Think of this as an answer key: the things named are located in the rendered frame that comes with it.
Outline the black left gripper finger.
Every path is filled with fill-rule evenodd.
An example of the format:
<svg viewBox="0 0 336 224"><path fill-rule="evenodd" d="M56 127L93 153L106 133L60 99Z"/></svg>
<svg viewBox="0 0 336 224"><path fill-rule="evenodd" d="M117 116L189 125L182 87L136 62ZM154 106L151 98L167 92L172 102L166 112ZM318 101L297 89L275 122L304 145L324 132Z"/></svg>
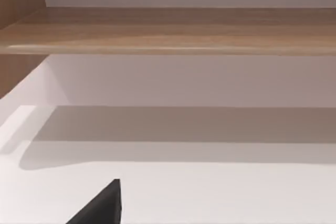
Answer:
<svg viewBox="0 0 336 224"><path fill-rule="evenodd" d="M121 182L114 179L66 224L121 224Z"/></svg>

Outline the wooden open shelf unit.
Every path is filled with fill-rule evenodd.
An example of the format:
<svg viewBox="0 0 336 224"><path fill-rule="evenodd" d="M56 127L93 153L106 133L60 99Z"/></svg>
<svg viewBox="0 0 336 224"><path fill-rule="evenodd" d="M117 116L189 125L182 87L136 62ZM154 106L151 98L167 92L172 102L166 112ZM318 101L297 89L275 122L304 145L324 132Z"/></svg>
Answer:
<svg viewBox="0 0 336 224"><path fill-rule="evenodd" d="M0 0L0 99L52 54L336 56L336 0Z"/></svg>

